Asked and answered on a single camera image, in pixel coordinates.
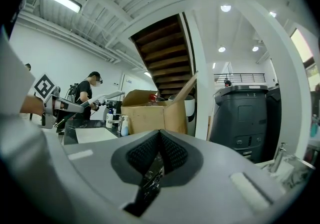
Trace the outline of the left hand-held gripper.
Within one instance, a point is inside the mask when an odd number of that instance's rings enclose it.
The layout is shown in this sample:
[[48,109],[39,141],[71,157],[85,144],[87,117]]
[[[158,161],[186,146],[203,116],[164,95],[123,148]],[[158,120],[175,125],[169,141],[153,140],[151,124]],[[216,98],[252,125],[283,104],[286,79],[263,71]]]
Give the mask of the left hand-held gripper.
[[41,114],[41,128],[51,129],[66,122],[75,113],[82,113],[84,107],[60,97],[60,87],[43,73],[34,82],[33,95],[42,101],[44,113]]

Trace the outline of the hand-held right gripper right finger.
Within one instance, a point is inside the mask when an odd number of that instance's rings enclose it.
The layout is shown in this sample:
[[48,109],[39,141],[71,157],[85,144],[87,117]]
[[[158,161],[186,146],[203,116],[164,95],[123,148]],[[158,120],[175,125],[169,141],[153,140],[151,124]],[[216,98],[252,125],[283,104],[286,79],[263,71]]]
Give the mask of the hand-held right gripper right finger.
[[160,218],[256,218],[283,195],[280,184],[225,146],[161,131],[172,157],[160,183]]

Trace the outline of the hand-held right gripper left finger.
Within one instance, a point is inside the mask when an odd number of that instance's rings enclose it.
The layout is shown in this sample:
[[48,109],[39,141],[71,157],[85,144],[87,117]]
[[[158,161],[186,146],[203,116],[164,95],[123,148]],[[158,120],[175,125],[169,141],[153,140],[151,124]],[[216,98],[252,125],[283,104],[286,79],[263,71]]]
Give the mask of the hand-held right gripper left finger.
[[159,130],[59,148],[59,180],[74,218],[163,218],[160,177],[145,175],[159,153]]

